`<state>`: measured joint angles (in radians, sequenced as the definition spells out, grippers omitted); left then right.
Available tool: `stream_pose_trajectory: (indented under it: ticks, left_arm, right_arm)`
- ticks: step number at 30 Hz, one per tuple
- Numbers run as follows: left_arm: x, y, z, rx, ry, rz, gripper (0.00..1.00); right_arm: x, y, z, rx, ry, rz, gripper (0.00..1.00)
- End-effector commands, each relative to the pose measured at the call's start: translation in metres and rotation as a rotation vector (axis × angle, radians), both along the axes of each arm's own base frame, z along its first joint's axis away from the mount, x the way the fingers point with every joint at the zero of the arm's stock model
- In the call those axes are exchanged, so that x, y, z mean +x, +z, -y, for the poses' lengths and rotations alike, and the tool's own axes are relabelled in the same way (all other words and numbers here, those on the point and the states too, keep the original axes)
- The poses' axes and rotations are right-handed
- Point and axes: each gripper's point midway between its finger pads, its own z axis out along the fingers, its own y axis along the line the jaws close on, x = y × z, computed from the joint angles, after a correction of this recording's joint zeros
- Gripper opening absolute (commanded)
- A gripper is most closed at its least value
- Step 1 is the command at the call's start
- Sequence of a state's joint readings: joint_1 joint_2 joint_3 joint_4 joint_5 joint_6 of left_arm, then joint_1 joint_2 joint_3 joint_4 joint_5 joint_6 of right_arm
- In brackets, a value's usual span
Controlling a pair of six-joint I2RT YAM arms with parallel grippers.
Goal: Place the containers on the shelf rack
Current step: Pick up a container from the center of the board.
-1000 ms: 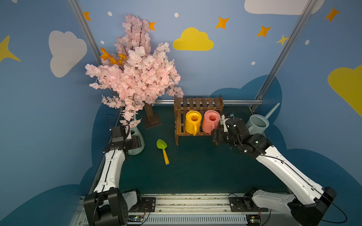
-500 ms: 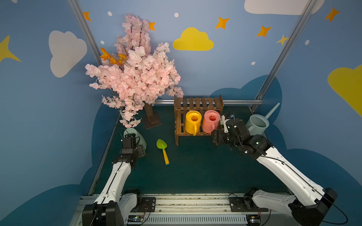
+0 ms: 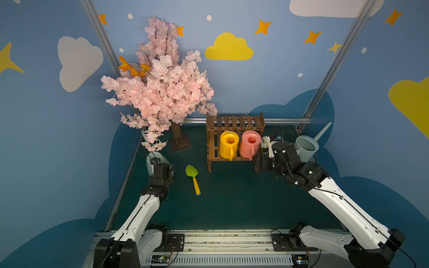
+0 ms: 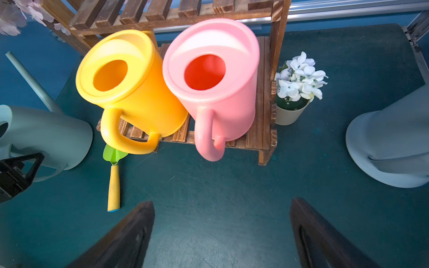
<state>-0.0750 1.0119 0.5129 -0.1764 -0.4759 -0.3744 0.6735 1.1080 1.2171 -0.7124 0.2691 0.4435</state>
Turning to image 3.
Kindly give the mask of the mint green watering can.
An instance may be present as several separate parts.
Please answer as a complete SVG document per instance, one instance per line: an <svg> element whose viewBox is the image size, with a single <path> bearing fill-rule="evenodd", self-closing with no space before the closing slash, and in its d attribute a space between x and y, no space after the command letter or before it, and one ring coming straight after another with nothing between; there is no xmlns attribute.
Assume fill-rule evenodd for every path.
<svg viewBox="0 0 429 268"><path fill-rule="evenodd" d="M151 151L146 157L146 167L149 176L153 176L154 166L156 164L168 164L170 168L173 167L173 165L171 165L170 162L161 153L157 151Z"/></svg>

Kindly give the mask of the pink watering can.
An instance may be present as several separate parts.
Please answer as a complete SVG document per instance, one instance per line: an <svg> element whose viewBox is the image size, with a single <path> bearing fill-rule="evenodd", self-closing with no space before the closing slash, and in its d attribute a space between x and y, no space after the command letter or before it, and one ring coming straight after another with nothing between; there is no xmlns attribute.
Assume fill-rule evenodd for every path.
<svg viewBox="0 0 429 268"><path fill-rule="evenodd" d="M258 152L260 143L260 134L256 131L245 131L241 138L240 156L252 160L252 157Z"/></svg>

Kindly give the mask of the yellow watering can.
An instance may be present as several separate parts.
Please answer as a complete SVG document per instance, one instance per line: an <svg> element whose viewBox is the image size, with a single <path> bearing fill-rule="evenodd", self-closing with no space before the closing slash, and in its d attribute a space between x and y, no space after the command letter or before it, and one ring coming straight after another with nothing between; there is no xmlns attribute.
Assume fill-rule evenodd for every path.
<svg viewBox="0 0 429 268"><path fill-rule="evenodd" d="M220 136L219 154L228 161L233 161L237 155L239 135L232 131L225 131Z"/></svg>

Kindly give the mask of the brown wooden slatted shelf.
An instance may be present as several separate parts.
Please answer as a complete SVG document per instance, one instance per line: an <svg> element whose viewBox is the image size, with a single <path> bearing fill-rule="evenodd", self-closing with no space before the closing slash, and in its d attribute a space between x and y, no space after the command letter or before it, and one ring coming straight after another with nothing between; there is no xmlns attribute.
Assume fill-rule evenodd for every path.
<svg viewBox="0 0 429 268"><path fill-rule="evenodd" d="M257 116L207 116L206 133L208 172L212 173L212 163L214 161L228 161L228 159L221 156L219 149L221 144L221 135L224 132L234 132L239 137L236 155L232 160L249 161L248 158L241 156L239 153L242 135L245 131L255 131L261 136L264 130L265 120L262 112Z"/></svg>

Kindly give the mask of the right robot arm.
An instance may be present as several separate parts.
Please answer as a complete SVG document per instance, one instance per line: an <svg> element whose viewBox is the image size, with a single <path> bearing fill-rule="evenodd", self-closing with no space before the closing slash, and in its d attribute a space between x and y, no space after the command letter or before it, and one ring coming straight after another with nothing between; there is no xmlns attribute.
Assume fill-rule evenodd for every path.
<svg viewBox="0 0 429 268"><path fill-rule="evenodd" d="M291 248L304 246L327 251L349 260L356 268L389 267L405 235L366 213L318 164L302 162L293 144L276 142L269 146L267 154L257 153L251 160L257 172L273 171L288 185L298 186L314 197L348 230L344 235L298 223L285 235Z"/></svg>

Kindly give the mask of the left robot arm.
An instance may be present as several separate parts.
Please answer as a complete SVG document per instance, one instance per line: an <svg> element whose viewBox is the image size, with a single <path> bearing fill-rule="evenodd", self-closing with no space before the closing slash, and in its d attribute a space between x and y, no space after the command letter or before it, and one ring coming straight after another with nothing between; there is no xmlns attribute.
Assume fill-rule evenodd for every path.
<svg viewBox="0 0 429 268"><path fill-rule="evenodd" d="M149 184L127 220L111 238L97 243L94 268L140 268L155 249L166 244L168 231L164 227L147 226L167 198L172 172L168 163L154 165Z"/></svg>

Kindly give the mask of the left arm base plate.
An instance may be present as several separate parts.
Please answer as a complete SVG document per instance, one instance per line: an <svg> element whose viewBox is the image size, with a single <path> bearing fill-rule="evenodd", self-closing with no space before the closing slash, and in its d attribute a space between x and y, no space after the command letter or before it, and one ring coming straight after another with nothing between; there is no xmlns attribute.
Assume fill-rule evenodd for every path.
<svg viewBox="0 0 429 268"><path fill-rule="evenodd" d="M170 233L167 240L161 245L161 252L183 252L185 243L185 234Z"/></svg>

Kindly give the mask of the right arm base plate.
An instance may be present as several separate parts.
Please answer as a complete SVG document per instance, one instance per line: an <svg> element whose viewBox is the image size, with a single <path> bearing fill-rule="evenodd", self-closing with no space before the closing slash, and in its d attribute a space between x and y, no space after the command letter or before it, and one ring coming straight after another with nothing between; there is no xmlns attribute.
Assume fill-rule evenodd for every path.
<svg viewBox="0 0 429 268"><path fill-rule="evenodd" d="M293 235L290 237L289 234L280 234L274 233L271 235L271 240L273 244L274 251L276 252L286 252L286 251L307 251L316 252L318 248L307 247L300 240L298 236Z"/></svg>

